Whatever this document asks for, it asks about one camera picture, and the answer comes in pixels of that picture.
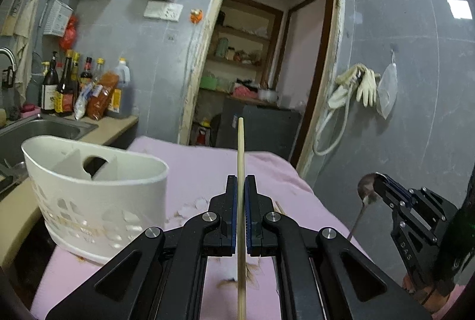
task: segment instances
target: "beige countertop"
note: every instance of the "beige countertop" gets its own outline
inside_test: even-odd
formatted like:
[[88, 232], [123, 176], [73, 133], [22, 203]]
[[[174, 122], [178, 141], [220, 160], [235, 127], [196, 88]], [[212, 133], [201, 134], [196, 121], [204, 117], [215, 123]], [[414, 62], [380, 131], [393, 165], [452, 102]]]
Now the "beige countertop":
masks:
[[[107, 145], [122, 135], [138, 121], [104, 117], [100, 121], [83, 118], [81, 121], [97, 124], [98, 128], [84, 135], [80, 141]], [[15, 187], [0, 201], [0, 266], [8, 268], [28, 233], [41, 217], [29, 178]]]

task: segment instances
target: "pink wall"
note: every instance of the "pink wall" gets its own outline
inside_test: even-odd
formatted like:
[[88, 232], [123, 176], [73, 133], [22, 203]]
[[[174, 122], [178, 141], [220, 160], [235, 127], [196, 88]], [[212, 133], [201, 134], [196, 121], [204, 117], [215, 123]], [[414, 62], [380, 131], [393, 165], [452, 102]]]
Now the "pink wall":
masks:
[[317, 61], [325, 1], [317, 0], [292, 15], [277, 92], [281, 106], [307, 103]]

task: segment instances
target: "white hose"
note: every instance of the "white hose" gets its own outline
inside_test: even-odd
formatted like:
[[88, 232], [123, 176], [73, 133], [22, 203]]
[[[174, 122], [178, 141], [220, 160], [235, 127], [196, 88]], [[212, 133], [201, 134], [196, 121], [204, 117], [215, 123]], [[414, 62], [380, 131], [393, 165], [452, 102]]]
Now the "white hose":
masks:
[[351, 100], [351, 96], [353, 94], [353, 86], [354, 86], [354, 83], [352, 83], [350, 85], [350, 88], [348, 89], [348, 95], [346, 97], [346, 104], [345, 104], [345, 118], [343, 119], [343, 125], [341, 127], [341, 131], [338, 135], [338, 137], [335, 139], [335, 141], [326, 149], [326, 150], [323, 150], [323, 151], [318, 151], [317, 148], [318, 148], [318, 143], [320, 142], [320, 138], [322, 137], [322, 133], [325, 129], [325, 126], [327, 125], [327, 123], [329, 122], [329, 120], [332, 118], [333, 114], [335, 113], [335, 109], [331, 110], [329, 112], [329, 114], [327, 115], [327, 117], [325, 118], [324, 122], [322, 123], [322, 125], [320, 126], [320, 128], [316, 131], [315, 133], [315, 139], [313, 141], [313, 152], [315, 153], [315, 155], [318, 155], [318, 156], [324, 156], [324, 155], [327, 155], [329, 152], [331, 152], [337, 145], [338, 143], [340, 142], [341, 140], [341, 137], [343, 136], [343, 133], [345, 132], [345, 128], [346, 128], [346, 122], [348, 121], [348, 112], [350, 111], [350, 100]]

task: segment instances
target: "green container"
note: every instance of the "green container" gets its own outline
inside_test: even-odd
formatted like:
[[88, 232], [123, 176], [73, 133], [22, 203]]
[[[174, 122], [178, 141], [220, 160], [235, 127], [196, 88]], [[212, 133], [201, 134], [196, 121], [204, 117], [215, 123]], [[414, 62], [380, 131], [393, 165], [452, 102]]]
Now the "green container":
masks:
[[210, 76], [201, 76], [201, 82], [199, 84], [200, 88], [214, 91], [216, 89], [216, 85], [218, 84], [218, 79]]

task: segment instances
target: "stainless steel sink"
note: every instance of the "stainless steel sink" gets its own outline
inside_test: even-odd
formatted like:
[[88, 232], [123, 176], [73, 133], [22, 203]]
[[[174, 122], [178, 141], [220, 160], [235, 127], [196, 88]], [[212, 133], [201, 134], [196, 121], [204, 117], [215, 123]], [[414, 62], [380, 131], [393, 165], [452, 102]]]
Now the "stainless steel sink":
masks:
[[95, 128], [95, 124], [38, 114], [0, 129], [0, 175], [5, 178], [0, 180], [0, 193], [28, 176], [22, 163], [21, 144], [25, 140], [38, 135], [78, 140]]

